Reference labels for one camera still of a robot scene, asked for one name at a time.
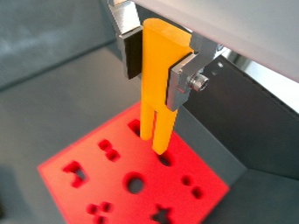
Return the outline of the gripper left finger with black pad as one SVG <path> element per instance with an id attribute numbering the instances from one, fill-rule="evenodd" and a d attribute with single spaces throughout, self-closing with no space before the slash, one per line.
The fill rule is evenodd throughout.
<path id="1" fill-rule="evenodd" d="M 141 73 L 143 26 L 132 0 L 104 0 L 107 14 L 116 32 L 124 75 L 131 80 Z"/>

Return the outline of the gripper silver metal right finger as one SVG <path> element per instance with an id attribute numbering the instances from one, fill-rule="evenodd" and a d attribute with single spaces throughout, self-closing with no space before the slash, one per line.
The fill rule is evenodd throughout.
<path id="1" fill-rule="evenodd" d="M 191 34 L 189 47 L 192 52 L 169 67 L 165 105 L 171 111 L 188 101 L 192 90 L 200 92 L 207 87 L 204 67 L 228 50 L 196 32 Z"/>

